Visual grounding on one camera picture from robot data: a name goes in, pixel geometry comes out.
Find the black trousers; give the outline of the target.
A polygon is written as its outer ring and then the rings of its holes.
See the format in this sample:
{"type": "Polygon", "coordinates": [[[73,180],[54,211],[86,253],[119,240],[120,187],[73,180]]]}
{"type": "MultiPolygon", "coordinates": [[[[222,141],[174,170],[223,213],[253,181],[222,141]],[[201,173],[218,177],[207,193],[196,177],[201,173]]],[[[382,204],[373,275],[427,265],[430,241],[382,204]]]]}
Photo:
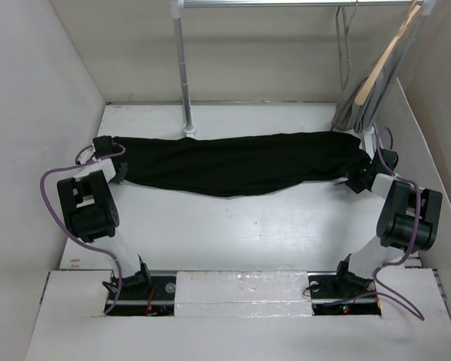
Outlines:
{"type": "Polygon", "coordinates": [[[334,181],[366,166],[361,141],[340,132],[195,140],[115,137],[129,183],[230,198],[260,196],[304,182],[334,181]]]}

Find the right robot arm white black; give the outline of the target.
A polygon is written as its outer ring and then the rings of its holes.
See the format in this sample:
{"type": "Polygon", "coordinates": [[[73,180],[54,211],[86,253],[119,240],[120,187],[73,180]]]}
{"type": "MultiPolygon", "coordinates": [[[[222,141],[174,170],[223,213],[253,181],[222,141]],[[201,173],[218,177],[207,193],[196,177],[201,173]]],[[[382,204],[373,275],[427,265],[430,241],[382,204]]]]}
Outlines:
{"type": "Polygon", "coordinates": [[[391,175],[397,164],[397,153],[384,150],[382,156],[366,156],[343,169],[345,184],[353,192],[368,190],[384,199],[376,235],[337,266],[332,286],[343,297],[366,292],[377,268],[405,254],[429,250],[436,240],[443,194],[416,189],[391,175]]]}

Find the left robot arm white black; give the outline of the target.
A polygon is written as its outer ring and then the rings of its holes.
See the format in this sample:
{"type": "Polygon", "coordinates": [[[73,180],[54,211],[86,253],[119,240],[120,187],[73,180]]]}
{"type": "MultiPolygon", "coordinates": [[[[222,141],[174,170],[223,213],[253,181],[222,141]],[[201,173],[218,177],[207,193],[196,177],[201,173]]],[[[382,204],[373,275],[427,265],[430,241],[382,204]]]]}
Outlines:
{"type": "Polygon", "coordinates": [[[126,165],[114,164],[124,153],[112,137],[94,138],[90,158],[76,160],[84,168],[56,187],[66,229],[81,244],[107,256],[116,272],[104,285],[112,293],[120,290],[123,296],[141,299],[152,291],[153,280],[145,262],[117,232],[120,217],[109,187],[125,177],[126,165]]]}

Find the wooden hanger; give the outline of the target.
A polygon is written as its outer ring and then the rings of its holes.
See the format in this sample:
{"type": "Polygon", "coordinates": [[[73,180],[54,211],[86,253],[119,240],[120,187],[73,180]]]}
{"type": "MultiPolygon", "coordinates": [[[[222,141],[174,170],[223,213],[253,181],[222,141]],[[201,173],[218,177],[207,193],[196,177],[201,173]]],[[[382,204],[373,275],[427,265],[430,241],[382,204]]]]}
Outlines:
{"type": "Polygon", "coordinates": [[[374,84],[377,82],[377,78],[380,75],[380,72],[383,70],[386,61],[390,57],[392,51],[395,49],[395,46],[400,41],[402,35],[406,32],[409,25],[413,22],[414,17],[418,14],[418,12],[421,10],[421,5],[418,5],[416,1],[412,1],[410,5],[410,9],[407,13],[407,16],[405,17],[404,22],[400,25],[397,33],[392,38],[390,43],[388,44],[387,48],[384,50],[383,54],[377,61],[377,64],[374,66],[373,70],[369,74],[366,81],[362,84],[361,89],[356,94],[356,97],[354,99],[355,105],[363,105],[365,101],[367,100],[367,97],[371,93],[374,84]]]}

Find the grey hanging garment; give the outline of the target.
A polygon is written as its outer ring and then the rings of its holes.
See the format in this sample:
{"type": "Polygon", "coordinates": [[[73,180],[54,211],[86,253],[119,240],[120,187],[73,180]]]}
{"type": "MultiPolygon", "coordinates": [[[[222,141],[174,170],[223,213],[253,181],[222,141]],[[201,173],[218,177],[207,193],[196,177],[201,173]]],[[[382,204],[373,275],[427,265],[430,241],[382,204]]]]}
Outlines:
{"type": "Polygon", "coordinates": [[[386,89],[397,76],[404,36],[413,25],[418,10],[419,7],[416,6],[410,11],[380,58],[343,92],[331,119],[333,129],[359,134],[372,127],[374,116],[386,96],[386,89]]]}

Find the silver clothes rack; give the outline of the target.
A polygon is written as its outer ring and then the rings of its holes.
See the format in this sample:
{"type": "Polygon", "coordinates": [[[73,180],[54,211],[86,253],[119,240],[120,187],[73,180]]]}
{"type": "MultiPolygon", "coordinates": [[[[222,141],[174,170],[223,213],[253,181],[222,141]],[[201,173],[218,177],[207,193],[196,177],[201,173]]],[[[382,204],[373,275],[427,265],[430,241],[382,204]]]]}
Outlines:
{"type": "MultiPolygon", "coordinates": [[[[181,15],[185,9],[199,9],[199,8],[259,8],[259,7],[335,7],[345,6],[353,7],[354,1],[170,1],[170,12],[174,24],[174,36],[177,45],[177,58],[178,67],[180,73],[180,86],[182,92],[182,103],[183,103],[183,133],[187,137],[193,137],[196,134],[196,127],[192,121],[192,105],[191,98],[189,94],[189,84],[186,72],[186,57],[184,51],[183,43],[183,31],[181,24],[181,15]]],[[[366,5],[411,5],[412,1],[358,1],[359,7],[366,5]]],[[[409,32],[404,36],[404,47],[402,53],[402,59],[400,67],[404,63],[413,42],[416,40],[416,36],[420,32],[424,22],[428,19],[429,15],[433,11],[436,2],[435,1],[416,1],[418,5],[421,5],[421,10],[418,12],[414,18],[414,23],[410,27],[409,32]]],[[[381,101],[379,109],[382,103],[386,100],[386,97],[392,88],[392,84],[396,81],[397,76],[390,83],[386,89],[386,96],[381,101]]],[[[376,144],[379,141],[379,136],[377,130],[375,129],[375,120],[379,113],[379,109],[374,116],[374,121],[372,127],[363,132],[357,134],[362,140],[362,149],[368,153],[369,156],[373,156],[376,151],[379,150],[379,146],[376,144]]]]}

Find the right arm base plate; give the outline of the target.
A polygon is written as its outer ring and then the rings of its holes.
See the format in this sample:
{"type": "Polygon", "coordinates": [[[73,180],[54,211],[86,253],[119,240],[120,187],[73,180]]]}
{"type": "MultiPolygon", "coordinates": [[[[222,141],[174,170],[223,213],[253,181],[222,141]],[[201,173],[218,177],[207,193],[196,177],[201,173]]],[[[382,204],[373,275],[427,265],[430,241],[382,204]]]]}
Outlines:
{"type": "Polygon", "coordinates": [[[377,297],[368,286],[339,281],[335,272],[308,272],[303,296],[312,301],[313,316],[380,316],[377,297]]]}

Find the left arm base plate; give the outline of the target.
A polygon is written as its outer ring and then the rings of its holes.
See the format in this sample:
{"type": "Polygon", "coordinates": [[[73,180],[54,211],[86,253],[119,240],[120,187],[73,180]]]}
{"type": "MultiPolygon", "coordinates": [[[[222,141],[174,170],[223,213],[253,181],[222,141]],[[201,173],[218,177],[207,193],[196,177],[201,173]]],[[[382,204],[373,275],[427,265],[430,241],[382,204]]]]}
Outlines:
{"type": "Polygon", "coordinates": [[[168,317],[174,315],[176,273],[152,273],[152,285],[144,290],[123,286],[115,306],[107,313],[117,317],[168,317]]]}

